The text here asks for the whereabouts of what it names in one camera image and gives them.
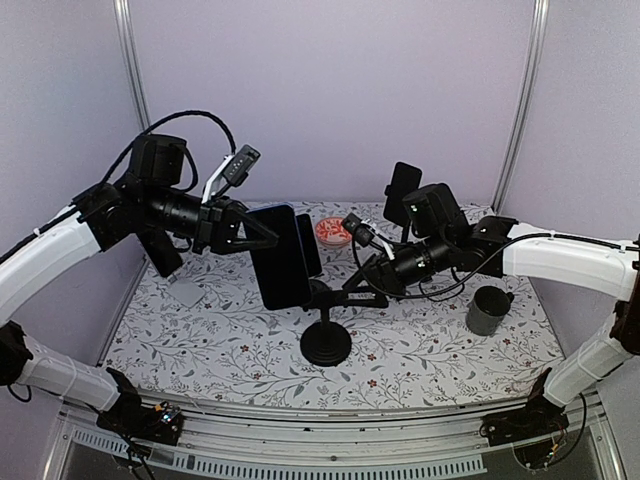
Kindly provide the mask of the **small round base phone stand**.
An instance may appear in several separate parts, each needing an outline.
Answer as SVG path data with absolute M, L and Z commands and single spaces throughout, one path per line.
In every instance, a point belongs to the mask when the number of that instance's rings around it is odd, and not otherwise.
M 326 283 L 318 279 L 310 279 L 309 285 L 311 289 L 312 299 L 316 299 L 319 295 L 330 291 L 330 287 Z

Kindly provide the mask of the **black phone with white edge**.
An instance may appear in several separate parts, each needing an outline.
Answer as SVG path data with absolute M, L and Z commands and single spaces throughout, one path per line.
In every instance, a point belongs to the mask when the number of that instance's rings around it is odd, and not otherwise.
M 308 276 L 319 276 L 322 274 L 322 265 L 311 217 L 309 214 L 299 214 L 296 221 Z

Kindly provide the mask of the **black gooseneck stand round base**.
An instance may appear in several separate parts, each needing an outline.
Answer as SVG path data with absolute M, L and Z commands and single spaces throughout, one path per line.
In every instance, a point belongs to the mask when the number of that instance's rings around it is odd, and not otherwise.
M 300 338 L 302 356 L 315 366 L 336 367 L 351 353 L 352 340 L 348 331 L 330 320 L 330 310 L 339 304 L 338 293 L 329 290 L 314 294 L 312 300 L 302 306 L 305 312 L 320 312 L 320 320 L 309 325 Z

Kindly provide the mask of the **tall black clamp phone stand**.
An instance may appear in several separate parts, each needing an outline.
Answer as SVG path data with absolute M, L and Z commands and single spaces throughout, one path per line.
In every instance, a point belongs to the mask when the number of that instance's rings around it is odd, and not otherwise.
M 402 228 L 402 243 L 408 241 L 411 227 L 411 219 L 404 207 L 403 199 L 417 189 L 418 186 L 416 185 L 389 184 L 385 187 L 386 201 L 383 209 L 383 218 Z

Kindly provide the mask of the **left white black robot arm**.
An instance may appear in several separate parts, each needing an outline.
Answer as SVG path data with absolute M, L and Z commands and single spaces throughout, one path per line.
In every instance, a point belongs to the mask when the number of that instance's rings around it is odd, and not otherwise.
M 223 255 L 276 245 L 277 234 L 226 194 L 246 180 L 258 161 L 253 147 L 244 145 L 226 156 L 201 197 L 178 186 L 183 164 L 193 160 L 185 140 L 142 134 L 125 153 L 129 165 L 117 182 L 87 189 L 2 257 L 1 384 L 35 387 L 84 403 L 96 410 L 98 427 L 124 438 L 176 445 L 184 422 L 179 407 L 168 402 L 144 406 L 124 373 L 55 352 L 12 319 L 28 299 L 71 267 L 131 235 L 162 277 L 183 264 L 172 234 L 186 240 L 194 253 Z

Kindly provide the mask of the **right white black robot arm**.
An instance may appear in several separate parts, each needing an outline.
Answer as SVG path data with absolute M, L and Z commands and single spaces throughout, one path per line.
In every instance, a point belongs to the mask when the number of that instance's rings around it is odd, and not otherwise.
M 639 353 L 639 244 L 544 230 L 516 219 L 485 216 L 470 224 L 445 183 L 401 200 L 415 237 L 358 261 L 350 281 L 405 299 L 408 286 L 455 268 L 466 279 L 525 276 L 571 284 L 616 300 L 613 313 L 567 359 L 536 379 L 524 407 L 487 415 L 480 433 L 496 446 L 564 429 L 566 406 Z

